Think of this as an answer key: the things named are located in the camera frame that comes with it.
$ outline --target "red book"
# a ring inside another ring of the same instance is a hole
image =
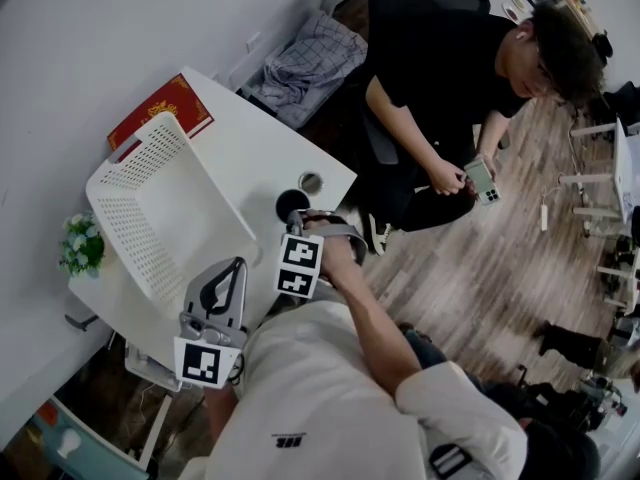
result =
[[[189,138],[193,138],[207,126],[213,123],[213,117],[193,92],[189,83],[182,75],[169,80],[154,92],[144,103],[138,106],[129,116],[113,130],[107,139],[114,151],[117,147],[133,135],[138,128],[156,114],[169,111],[180,123]]]

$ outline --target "shirt sleeve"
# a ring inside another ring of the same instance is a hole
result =
[[[406,379],[396,391],[398,409],[464,448],[498,480],[516,480],[527,456],[527,437],[506,411],[447,362]]]

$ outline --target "hand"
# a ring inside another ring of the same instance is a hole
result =
[[[498,171],[496,170],[496,165],[493,163],[493,158],[488,154],[482,151],[479,151],[474,160],[482,159],[484,165],[487,166],[489,170],[489,174],[491,175],[491,179],[495,182],[496,176],[498,175]],[[469,192],[473,195],[477,195],[476,187],[473,185],[471,180],[467,180],[467,187],[469,188]]]
[[[498,175],[498,171],[496,170],[496,164],[493,163],[493,157],[488,153],[479,151],[478,154],[476,155],[476,160],[479,158],[482,158],[482,160],[484,161],[484,165],[486,165],[487,169],[489,169],[489,174],[491,174],[491,179],[493,181],[496,181],[496,176]]]
[[[319,212],[309,210],[307,215],[320,215]],[[327,220],[310,220],[304,225],[305,229],[320,228],[329,224]],[[322,248],[322,272],[330,280],[340,276],[343,272],[359,268],[353,259],[351,244],[346,236],[332,236],[324,239]]]
[[[462,169],[442,158],[427,170],[427,173],[436,194],[444,194],[445,196],[457,194],[460,189],[463,189],[464,179],[467,176]]]

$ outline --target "cable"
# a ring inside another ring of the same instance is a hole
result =
[[[151,384],[151,386],[144,388],[142,390],[142,396],[140,397],[140,405],[138,406],[138,412],[140,413],[140,416],[142,417],[142,424],[143,425],[146,425],[146,423],[147,423],[147,420],[144,417],[144,414],[142,414],[142,404],[144,403],[144,394],[154,386],[155,386],[155,384]]]
[[[203,402],[204,402],[204,396],[198,401],[198,403],[196,405],[194,405],[191,408],[191,410],[183,418],[183,420],[180,422],[180,424],[176,427],[176,430],[173,432],[173,435],[171,436],[171,441],[169,441],[169,444],[167,446],[165,446],[164,450],[162,451],[162,454],[156,459],[156,462],[158,464],[160,464],[160,461],[162,461],[164,459],[164,456],[171,449],[171,447],[173,446],[173,443],[175,442],[175,440],[178,437],[178,435],[180,435],[180,433],[186,428],[186,426],[189,424],[189,420],[196,413],[196,410],[198,409],[198,407],[200,407],[202,405]]]
[[[556,186],[548,192],[547,187],[542,187],[542,190],[540,191],[540,195],[542,196],[542,204],[544,204],[544,200],[548,195],[551,195],[562,188],[562,184],[560,183],[560,176],[564,176],[564,173],[561,172],[560,174],[558,174],[558,181],[556,183]]]

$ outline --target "gray cloth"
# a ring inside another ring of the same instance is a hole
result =
[[[311,17],[294,43],[264,67],[260,94],[278,115],[308,112],[364,62],[367,43],[324,13]]]

